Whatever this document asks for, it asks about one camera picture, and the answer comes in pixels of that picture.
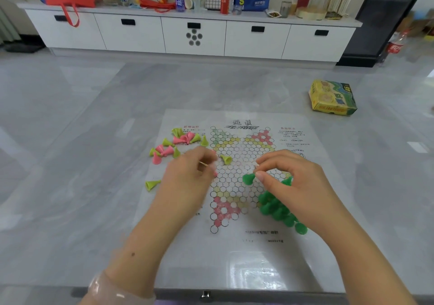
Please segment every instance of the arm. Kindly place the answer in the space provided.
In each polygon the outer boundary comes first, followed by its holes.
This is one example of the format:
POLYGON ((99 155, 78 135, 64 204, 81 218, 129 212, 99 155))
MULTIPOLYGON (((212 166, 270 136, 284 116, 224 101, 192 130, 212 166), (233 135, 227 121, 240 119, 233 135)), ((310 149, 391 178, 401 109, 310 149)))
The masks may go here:
POLYGON ((340 201, 322 168, 288 150, 257 160, 256 177, 296 217, 330 247, 341 271, 345 291, 355 305, 416 304, 387 259, 340 201), (291 186, 266 171, 290 172, 291 186))
MULTIPOLYGON (((198 146, 167 165, 149 210, 105 269, 115 286, 141 298, 153 296, 160 261, 180 229, 200 209, 214 179, 215 160, 214 151, 198 146)), ((97 302, 87 294, 80 305, 97 302)))

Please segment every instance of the fingernail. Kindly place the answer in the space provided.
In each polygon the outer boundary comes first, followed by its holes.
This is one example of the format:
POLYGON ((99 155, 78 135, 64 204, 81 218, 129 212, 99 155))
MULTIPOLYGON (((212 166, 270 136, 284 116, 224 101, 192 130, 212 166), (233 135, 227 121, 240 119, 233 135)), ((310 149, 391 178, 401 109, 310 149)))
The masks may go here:
POLYGON ((263 171, 257 171, 255 172, 255 177, 259 180, 259 182, 263 182, 264 180, 264 175, 263 175, 263 171))

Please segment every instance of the red handle strap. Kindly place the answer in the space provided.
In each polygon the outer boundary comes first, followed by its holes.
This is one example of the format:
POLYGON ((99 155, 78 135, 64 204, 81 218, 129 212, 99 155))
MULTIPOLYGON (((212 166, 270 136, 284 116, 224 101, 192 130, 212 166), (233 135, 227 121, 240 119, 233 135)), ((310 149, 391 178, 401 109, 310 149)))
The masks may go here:
POLYGON ((61 6, 62 6, 62 10, 63 10, 63 12, 65 14, 66 20, 68 21, 69 25, 73 26, 73 27, 78 27, 80 25, 80 16, 79 16, 79 13, 77 12, 77 7, 75 6, 75 4, 74 3, 71 4, 71 6, 73 6, 75 14, 77 15, 77 23, 75 23, 75 25, 73 24, 73 21, 71 20, 71 17, 69 17, 69 14, 68 14, 68 12, 66 10, 65 5, 61 4, 61 6))

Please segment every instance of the black refrigerator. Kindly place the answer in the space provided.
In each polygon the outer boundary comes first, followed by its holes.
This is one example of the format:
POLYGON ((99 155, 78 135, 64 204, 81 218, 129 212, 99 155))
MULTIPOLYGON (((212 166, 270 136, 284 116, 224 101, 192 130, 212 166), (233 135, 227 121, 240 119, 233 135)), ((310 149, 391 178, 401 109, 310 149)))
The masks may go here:
POLYGON ((337 65, 373 67, 416 1, 365 0, 356 17, 363 25, 355 30, 337 65))

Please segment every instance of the right hand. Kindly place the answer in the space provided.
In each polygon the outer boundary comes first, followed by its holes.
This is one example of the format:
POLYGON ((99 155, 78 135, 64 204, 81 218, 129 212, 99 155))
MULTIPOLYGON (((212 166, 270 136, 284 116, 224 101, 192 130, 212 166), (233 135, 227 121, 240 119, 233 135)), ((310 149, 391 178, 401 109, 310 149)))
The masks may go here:
POLYGON ((349 215, 320 165, 289 150, 269 152, 256 162, 259 165, 253 172, 267 191, 317 234, 325 232, 334 218, 349 215), (286 186, 266 173, 274 168, 291 173, 292 185, 286 186))

